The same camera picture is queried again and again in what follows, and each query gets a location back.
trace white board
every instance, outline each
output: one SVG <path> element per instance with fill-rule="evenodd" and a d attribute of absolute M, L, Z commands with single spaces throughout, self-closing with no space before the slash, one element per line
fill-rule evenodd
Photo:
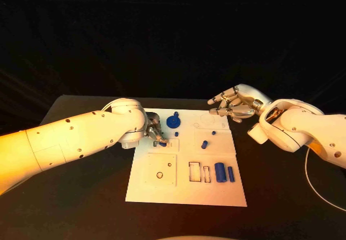
<path fill-rule="evenodd" d="M 125 201 L 246 207 L 226 117 L 210 115 L 201 110 L 144 110 L 158 114 L 162 136 L 168 143 L 162 147 L 158 144 L 154 146 L 148 137 L 139 140 L 132 157 Z M 167 127 L 165 120 L 174 112 L 178 113 L 180 126 L 172 129 Z M 226 182 L 216 182 L 214 163 L 224 165 Z M 229 166 L 234 182 L 229 181 Z"/>

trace small blue part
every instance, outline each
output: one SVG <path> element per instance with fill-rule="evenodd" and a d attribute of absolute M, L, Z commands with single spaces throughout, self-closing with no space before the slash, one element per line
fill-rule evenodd
<path fill-rule="evenodd" d="M 221 162 L 214 163 L 214 174 L 216 174 L 216 182 L 224 183 L 227 181 L 227 178 L 226 178 L 224 165 Z"/>
<path fill-rule="evenodd" d="M 233 183 L 234 182 L 233 169 L 230 166 L 226 169 L 227 169 L 229 181 L 230 183 Z"/>
<path fill-rule="evenodd" d="M 171 129 L 175 129 L 180 126 L 180 118 L 177 111 L 174 111 L 174 115 L 167 118 L 165 124 Z"/>
<path fill-rule="evenodd" d="M 207 147 L 207 141 L 203 141 L 203 144 L 201 144 L 201 149 L 206 149 L 206 147 Z"/>

